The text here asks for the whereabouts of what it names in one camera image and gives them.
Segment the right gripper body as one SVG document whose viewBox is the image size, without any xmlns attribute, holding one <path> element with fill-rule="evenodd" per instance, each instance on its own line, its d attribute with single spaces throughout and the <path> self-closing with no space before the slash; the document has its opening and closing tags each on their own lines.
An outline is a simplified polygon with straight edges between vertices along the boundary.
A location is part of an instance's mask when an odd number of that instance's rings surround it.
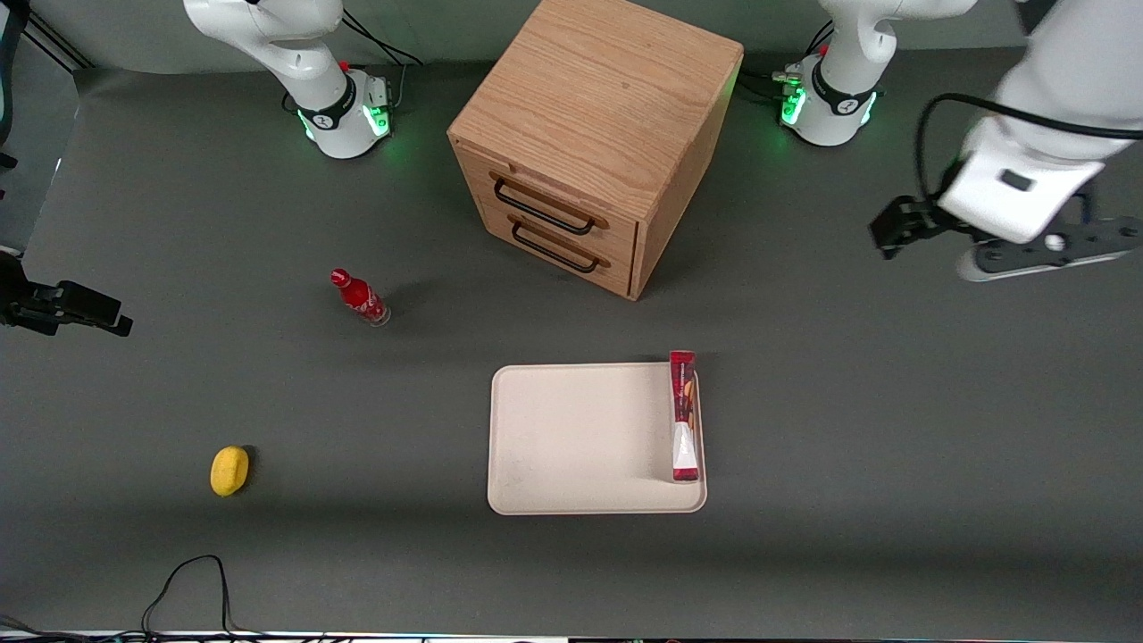
<svg viewBox="0 0 1143 643">
<path fill-rule="evenodd" d="M 19 313 L 27 297 L 27 280 L 19 257 L 11 248 L 1 248 L 1 318 L 3 325 L 18 327 Z"/>
</svg>

